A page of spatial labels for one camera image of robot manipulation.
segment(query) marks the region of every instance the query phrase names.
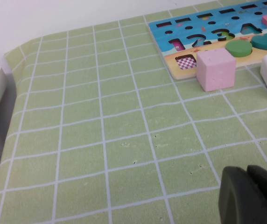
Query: shape puzzle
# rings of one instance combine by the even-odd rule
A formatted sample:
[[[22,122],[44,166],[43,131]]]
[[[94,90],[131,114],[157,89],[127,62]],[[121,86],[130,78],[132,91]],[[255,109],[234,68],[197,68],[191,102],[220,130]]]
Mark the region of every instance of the shape puzzle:
[[[149,30],[173,78],[184,79],[196,76],[197,52],[267,33],[265,15],[267,1],[258,0],[151,22]],[[237,67],[259,63],[265,55],[267,50],[253,48],[250,55],[236,58]]]

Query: green oval block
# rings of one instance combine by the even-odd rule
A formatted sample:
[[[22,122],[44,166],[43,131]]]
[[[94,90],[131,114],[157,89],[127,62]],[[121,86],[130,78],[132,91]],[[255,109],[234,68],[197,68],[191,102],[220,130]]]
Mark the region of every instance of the green oval block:
[[[253,36],[251,42],[254,48],[267,50],[267,34]]]
[[[226,50],[233,57],[245,57],[252,53],[252,44],[245,40],[234,40],[226,44]]]

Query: teal heart piece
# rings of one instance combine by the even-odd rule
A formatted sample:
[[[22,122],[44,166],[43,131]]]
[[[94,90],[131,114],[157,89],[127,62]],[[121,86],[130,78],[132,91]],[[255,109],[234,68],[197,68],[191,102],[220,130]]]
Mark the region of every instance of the teal heart piece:
[[[267,50],[267,34],[252,37],[252,46],[261,50]]]

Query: green grid mat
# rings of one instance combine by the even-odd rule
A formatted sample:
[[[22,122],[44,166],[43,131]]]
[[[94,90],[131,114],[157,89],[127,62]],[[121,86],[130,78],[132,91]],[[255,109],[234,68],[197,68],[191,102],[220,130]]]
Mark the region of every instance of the green grid mat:
[[[147,22],[212,2],[31,40],[8,52],[17,99],[0,223],[219,223],[222,169],[267,169],[258,64],[233,88],[175,81]]]

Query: checkered pattern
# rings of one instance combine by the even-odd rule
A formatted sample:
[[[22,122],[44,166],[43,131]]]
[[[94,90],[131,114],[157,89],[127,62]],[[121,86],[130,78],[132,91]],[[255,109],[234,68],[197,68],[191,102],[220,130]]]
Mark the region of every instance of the checkered pattern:
[[[180,69],[192,69],[197,66],[195,59],[191,57],[180,58],[176,61]]]

